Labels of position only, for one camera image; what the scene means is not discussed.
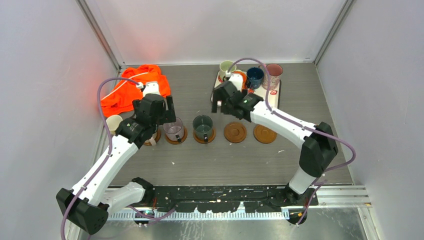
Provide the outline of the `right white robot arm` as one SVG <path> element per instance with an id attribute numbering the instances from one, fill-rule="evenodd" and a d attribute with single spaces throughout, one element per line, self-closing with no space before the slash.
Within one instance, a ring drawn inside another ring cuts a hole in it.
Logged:
<path id="1" fill-rule="evenodd" d="M 211 111 L 221 111 L 266 127 L 300 149 L 298 170 L 285 191 L 286 200 L 293 205 L 305 199 L 306 190 L 322 176 L 339 152 L 332 128 L 327 123 L 316 125 L 295 118 L 267 105 L 259 95 L 238 90 L 231 81 L 214 88 Z"/>

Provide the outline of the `dark blue mug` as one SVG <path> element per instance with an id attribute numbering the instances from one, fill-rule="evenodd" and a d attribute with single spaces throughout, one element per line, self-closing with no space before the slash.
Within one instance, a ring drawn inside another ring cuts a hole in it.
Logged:
<path id="1" fill-rule="evenodd" d="M 256 90 L 263 82 L 264 72 L 259 67 L 251 67 L 246 71 L 246 87 L 248 89 Z"/>

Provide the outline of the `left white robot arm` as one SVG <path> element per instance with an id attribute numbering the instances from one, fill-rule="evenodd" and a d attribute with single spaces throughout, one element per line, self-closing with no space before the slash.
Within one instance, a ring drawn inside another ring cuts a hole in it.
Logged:
<path id="1" fill-rule="evenodd" d="M 154 199 L 154 186 L 140 177 L 106 193 L 120 169 L 159 126 L 176 120 L 171 95 L 148 93 L 132 104 L 133 116 L 119 123 L 100 159 L 71 189 L 62 188 L 56 195 L 63 216 L 89 235 L 99 232 L 109 215 L 135 203 L 147 207 Z"/>

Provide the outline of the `cream yellow mug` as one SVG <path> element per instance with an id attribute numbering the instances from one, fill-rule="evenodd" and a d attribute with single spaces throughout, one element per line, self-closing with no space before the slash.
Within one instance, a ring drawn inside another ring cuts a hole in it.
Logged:
<path id="1" fill-rule="evenodd" d="M 123 118 L 120 115 L 111 115 L 105 120 L 107 129 L 109 130 L 111 135 L 116 134 L 116 130 L 118 129 L 122 121 Z"/>

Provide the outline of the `wooden coaster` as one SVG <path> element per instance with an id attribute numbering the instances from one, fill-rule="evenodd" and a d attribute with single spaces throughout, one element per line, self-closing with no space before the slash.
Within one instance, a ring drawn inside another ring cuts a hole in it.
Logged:
<path id="1" fill-rule="evenodd" d="M 224 128 L 224 137 L 230 143 L 241 143 L 247 137 L 247 129 L 240 122 L 230 122 Z"/>
<path id="2" fill-rule="evenodd" d="M 149 138 L 148 140 L 146 140 L 143 145 L 144 146 L 155 146 L 157 144 L 157 142 L 160 140 L 161 138 L 161 130 L 158 129 L 151 138 Z"/>
<path id="3" fill-rule="evenodd" d="M 255 139 L 262 144 L 270 144 L 277 138 L 276 132 L 260 124 L 254 127 L 253 135 Z"/>
<path id="4" fill-rule="evenodd" d="M 179 145 L 179 144 L 182 144 L 186 139 L 187 139 L 187 137 L 188 137 L 188 131 L 187 131 L 187 128 L 186 127 L 184 127 L 183 129 L 182 129 L 182 131 L 183 131 L 183 135 L 180 135 L 180 134 L 175 134 L 175 135 L 173 135 L 174 137 L 175 137 L 175 139 L 176 140 L 172 140 L 171 138 L 170 138 L 170 136 L 166 133 L 165 134 L 165 139 L 166 139 L 166 141 L 168 142 L 168 143 L 170 143 L 170 144 L 172 144 L 172 145 Z"/>
<path id="5" fill-rule="evenodd" d="M 212 135 L 211 135 L 210 137 L 208 137 L 208 140 L 207 140 L 207 141 L 205 141 L 203 138 L 202 138 L 202 139 L 200 139 L 199 137 L 197 137 L 197 135 L 196 135 L 196 131 L 195 131 L 195 130 L 193 130 L 192 135 L 193 135 L 194 140 L 195 140 L 196 142 L 198 142 L 199 144 L 209 144 L 209 143 L 211 143 L 211 142 L 215 139 L 215 137 L 216 137 L 216 129 L 215 129 L 215 128 L 213 128 L 213 129 L 212 129 Z"/>

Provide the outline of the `dark green mug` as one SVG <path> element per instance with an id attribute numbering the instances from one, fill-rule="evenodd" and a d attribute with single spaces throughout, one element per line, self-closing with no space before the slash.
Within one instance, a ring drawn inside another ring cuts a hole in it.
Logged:
<path id="1" fill-rule="evenodd" d="M 207 115 L 198 115 L 192 122 L 194 135 L 203 143 L 208 143 L 213 135 L 213 120 Z"/>

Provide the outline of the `white pink-handled mug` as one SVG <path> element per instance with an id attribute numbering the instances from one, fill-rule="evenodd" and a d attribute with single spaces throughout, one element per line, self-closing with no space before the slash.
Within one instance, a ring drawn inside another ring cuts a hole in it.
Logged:
<path id="1" fill-rule="evenodd" d="M 144 142 L 144 145 L 146 145 L 146 146 L 155 146 L 156 144 L 157 144 L 157 140 L 156 140 L 156 138 L 157 138 L 157 132 L 155 132 L 153 135 L 152 135 L 152 137 L 151 138 L 149 138 L 148 140 L 146 140 L 145 142 Z"/>

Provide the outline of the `lilac mug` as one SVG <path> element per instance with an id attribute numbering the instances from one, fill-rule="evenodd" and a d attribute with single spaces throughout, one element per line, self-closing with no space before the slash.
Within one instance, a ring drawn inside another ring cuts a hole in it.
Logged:
<path id="1" fill-rule="evenodd" d="M 162 127 L 164 129 L 165 136 L 170 142 L 177 142 L 179 144 L 183 141 L 185 128 L 179 117 L 177 117 L 174 122 L 164 123 Z"/>

